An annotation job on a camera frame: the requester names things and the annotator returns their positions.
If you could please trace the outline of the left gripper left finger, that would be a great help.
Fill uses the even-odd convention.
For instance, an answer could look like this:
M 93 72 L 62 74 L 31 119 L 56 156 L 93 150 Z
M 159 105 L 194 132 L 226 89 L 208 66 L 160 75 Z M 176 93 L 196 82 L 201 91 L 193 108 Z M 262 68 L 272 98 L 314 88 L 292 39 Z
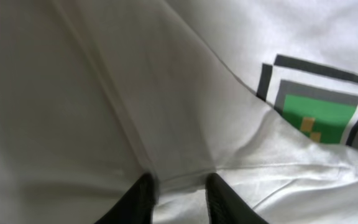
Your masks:
M 146 173 L 95 224 L 151 224 L 155 204 L 154 178 Z

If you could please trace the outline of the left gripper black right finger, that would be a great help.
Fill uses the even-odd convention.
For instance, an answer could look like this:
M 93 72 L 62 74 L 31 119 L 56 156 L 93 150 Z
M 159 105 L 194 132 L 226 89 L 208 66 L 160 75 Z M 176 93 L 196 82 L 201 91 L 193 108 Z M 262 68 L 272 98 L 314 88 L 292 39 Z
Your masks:
M 207 176 L 205 189 L 211 224 L 268 224 L 217 173 Z

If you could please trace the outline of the white t-shirt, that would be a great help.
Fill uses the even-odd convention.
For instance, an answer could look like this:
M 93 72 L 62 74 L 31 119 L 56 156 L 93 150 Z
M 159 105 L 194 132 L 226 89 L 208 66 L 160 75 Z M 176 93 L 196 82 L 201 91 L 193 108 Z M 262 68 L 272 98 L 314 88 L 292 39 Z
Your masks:
M 358 1 L 0 1 L 0 223 L 358 223 Z

